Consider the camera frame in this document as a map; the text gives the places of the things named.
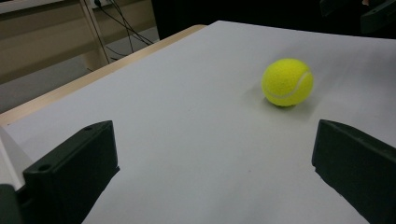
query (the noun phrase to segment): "table surface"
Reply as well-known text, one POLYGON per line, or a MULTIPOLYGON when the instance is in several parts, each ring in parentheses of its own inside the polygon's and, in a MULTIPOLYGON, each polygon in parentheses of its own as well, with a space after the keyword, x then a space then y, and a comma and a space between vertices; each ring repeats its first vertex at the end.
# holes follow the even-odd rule
POLYGON ((396 42, 217 21, 4 129, 32 158, 113 120, 120 172, 84 223, 367 221, 311 164, 320 119, 396 146, 396 42), (279 108, 261 90, 280 58, 314 89, 279 108))

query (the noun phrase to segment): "table edge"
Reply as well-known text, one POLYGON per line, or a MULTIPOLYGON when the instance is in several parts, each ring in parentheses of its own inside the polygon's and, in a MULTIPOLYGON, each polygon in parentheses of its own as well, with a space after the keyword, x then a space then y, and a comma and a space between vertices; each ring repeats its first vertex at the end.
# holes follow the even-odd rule
POLYGON ((150 46, 147 46, 147 47, 145 47, 145 48, 143 48, 143 49, 127 56, 127 57, 124 57, 114 63, 111 63, 109 65, 106 65, 106 66, 98 69, 98 70, 95 70, 95 71, 85 75, 84 77, 80 77, 80 78, 73 80, 73 81, 53 90, 53 91, 49 91, 41 96, 38 96, 31 101, 28 101, 22 105, 18 105, 16 107, 0 114, 0 126, 9 125, 10 123, 17 121, 18 119, 22 119, 22 118, 36 112, 37 110, 40 110, 41 108, 62 99, 66 95, 68 95, 74 91, 77 91, 77 90, 93 83, 94 81, 96 81, 102 77, 105 77, 118 69, 121 69, 122 67, 124 67, 130 63, 134 63, 140 59, 143 59, 143 58, 149 56, 151 53, 154 53, 157 50, 163 49, 163 48, 177 42, 178 40, 201 30, 204 27, 206 27, 206 25, 202 25, 202 24, 193 25, 193 26, 191 26, 185 30, 182 30, 174 35, 166 37, 165 39, 160 40, 150 46))

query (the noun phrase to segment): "tennis ball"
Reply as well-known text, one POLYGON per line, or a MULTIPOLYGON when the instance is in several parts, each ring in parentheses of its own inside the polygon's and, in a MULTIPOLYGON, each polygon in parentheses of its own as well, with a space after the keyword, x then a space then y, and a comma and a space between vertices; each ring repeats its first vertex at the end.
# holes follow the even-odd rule
POLYGON ((292 58, 271 63, 262 75, 262 92, 269 102, 279 106, 301 103, 313 85, 314 77, 308 65, 292 58))

